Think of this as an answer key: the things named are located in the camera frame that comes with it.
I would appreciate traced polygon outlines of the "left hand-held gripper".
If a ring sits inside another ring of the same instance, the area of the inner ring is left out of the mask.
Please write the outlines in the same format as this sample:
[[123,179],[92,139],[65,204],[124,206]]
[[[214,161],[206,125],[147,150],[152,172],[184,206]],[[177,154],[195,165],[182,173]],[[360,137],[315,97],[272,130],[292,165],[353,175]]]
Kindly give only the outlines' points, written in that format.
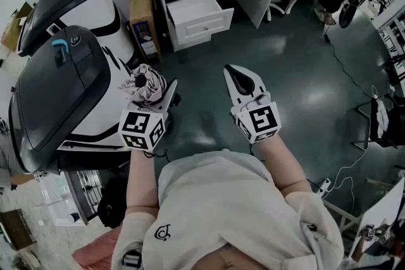
[[173,100],[178,81],[171,80],[159,102],[157,111],[121,104],[117,137],[121,150],[153,151],[173,123],[171,109],[178,106]]

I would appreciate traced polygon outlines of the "deep white desk drawer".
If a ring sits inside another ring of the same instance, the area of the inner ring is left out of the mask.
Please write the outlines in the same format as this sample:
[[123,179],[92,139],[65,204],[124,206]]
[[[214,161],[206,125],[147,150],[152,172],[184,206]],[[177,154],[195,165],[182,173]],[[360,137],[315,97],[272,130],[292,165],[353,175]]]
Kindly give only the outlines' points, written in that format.
[[216,0],[178,0],[166,5],[179,44],[186,44],[230,28],[234,9]]

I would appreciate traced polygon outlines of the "person's right forearm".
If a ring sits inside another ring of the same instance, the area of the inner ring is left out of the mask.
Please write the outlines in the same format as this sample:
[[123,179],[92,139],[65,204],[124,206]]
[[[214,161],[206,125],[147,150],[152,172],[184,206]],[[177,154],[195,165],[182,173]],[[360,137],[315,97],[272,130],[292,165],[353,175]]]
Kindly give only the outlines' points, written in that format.
[[254,144],[254,147],[284,197],[294,192],[312,192],[304,170],[278,134]]

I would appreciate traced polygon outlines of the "brown cardboard box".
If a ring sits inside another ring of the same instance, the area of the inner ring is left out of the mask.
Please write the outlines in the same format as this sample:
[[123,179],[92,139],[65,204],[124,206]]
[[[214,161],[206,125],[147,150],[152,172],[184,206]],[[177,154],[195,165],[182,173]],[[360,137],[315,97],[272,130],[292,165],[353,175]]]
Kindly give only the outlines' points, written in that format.
[[163,59],[154,25],[153,5],[153,0],[130,0],[129,22],[144,60],[149,64],[158,64]]

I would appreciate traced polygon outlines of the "person's cream shirt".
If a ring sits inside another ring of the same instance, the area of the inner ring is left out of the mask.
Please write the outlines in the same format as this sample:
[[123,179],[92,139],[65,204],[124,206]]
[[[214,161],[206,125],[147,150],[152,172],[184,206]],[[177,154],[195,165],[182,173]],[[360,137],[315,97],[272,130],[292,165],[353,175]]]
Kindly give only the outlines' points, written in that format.
[[336,222],[311,192],[282,195],[248,154],[206,152],[167,164],[159,212],[129,214],[111,270],[191,270],[233,246],[267,270],[337,270],[344,256]]

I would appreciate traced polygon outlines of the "black backpack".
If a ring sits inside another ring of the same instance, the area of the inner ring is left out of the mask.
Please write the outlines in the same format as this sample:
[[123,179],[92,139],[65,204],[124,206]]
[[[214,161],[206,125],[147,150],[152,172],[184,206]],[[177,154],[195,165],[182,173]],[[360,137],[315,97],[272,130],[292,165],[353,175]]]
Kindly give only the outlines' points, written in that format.
[[127,180],[114,177],[102,188],[101,193],[97,215],[105,227],[117,228],[121,225],[127,210]]

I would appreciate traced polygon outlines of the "black wheeled device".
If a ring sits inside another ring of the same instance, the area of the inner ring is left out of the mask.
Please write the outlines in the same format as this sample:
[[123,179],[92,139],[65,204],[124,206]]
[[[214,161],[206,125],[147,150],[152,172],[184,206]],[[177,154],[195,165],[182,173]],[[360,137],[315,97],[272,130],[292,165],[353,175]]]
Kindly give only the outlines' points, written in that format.
[[352,22],[357,9],[366,0],[347,0],[339,14],[339,26],[341,28],[347,28]]

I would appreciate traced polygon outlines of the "white power strip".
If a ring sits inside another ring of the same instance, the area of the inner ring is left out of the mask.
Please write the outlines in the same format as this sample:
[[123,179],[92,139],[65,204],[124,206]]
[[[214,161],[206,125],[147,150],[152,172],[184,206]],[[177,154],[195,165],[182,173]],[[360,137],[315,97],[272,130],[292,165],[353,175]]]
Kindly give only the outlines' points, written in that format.
[[325,178],[319,185],[315,184],[315,194],[320,196],[321,198],[324,198],[326,194],[330,191],[332,187],[332,182],[328,179]]

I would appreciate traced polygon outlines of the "black and white machine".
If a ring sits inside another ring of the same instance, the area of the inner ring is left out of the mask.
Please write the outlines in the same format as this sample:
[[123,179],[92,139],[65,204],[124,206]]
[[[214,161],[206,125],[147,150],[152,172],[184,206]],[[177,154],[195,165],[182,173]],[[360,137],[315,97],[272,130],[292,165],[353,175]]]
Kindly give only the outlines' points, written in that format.
[[39,0],[25,20],[16,53],[32,56],[51,36],[67,26],[89,29],[127,66],[139,61],[128,25],[113,0]]

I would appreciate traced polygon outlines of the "white cloth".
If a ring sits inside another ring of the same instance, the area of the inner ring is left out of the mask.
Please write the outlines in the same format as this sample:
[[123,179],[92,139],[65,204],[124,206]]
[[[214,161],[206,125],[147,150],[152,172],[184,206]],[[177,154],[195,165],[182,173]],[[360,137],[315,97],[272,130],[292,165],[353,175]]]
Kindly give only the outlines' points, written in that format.
[[377,139],[382,139],[384,133],[388,130],[389,117],[383,103],[383,100],[379,98],[377,88],[371,86],[371,121],[373,122],[373,134],[376,135]]

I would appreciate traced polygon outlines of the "black chair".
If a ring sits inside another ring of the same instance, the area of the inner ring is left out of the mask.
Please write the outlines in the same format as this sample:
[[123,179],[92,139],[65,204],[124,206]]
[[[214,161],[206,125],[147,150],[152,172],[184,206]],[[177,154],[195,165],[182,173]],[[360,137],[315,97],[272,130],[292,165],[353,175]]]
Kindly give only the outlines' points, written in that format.
[[365,117],[368,122],[368,128],[364,140],[355,140],[351,145],[366,151],[370,143],[376,143],[382,148],[405,146],[405,97],[385,94],[379,97],[385,104],[388,117],[388,130],[384,133],[382,139],[377,139],[373,134],[373,122],[371,121],[371,100],[355,107],[355,111]]

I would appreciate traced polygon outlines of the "white shelf unit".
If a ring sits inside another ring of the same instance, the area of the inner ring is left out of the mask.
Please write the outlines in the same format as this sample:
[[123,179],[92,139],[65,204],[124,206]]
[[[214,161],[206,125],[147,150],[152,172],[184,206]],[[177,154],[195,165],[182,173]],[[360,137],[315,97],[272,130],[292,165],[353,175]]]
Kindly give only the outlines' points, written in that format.
[[383,67],[391,85],[400,85],[405,94],[405,0],[396,0],[372,24],[389,54]]

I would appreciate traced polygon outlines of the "stacked cardboard boxes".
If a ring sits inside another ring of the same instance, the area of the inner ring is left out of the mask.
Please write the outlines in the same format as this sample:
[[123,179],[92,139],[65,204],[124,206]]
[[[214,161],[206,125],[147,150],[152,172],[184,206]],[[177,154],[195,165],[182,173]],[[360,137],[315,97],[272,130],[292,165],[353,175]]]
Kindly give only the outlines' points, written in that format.
[[22,31],[22,25],[27,16],[31,13],[32,7],[25,2],[20,9],[16,9],[11,15],[10,21],[7,24],[0,38],[0,44],[5,46],[12,52],[16,51],[18,39]]

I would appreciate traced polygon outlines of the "pink cushion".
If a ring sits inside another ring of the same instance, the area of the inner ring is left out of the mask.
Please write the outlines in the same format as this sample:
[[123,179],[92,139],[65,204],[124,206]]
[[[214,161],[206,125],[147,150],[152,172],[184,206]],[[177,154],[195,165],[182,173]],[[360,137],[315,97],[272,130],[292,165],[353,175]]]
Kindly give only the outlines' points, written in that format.
[[111,259],[122,226],[119,226],[72,253],[83,270],[111,270]]

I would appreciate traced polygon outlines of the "white board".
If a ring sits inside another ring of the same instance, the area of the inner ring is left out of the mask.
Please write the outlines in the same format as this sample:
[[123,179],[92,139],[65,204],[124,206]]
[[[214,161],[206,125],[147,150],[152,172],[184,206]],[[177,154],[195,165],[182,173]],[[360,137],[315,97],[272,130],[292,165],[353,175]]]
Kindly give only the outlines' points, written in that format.
[[352,249],[348,257],[354,255],[357,244],[361,240],[361,232],[366,229],[367,226],[371,226],[373,229],[371,233],[374,235],[372,238],[367,238],[363,244],[362,252],[365,252],[374,243],[385,243],[388,238],[383,231],[382,234],[377,234],[377,229],[382,225],[393,225],[397,219],[397,215],[400,209],[403,191],[405,187],[405,178],[401,178],[398,183],[391,185],[388,183],[376,181],[367,178],[366,183],[373,185],[376,189],[383,190],[383,197],[372,207],[370,207],[361,217],[360,224],[357,232],[357,236],[354,240]]

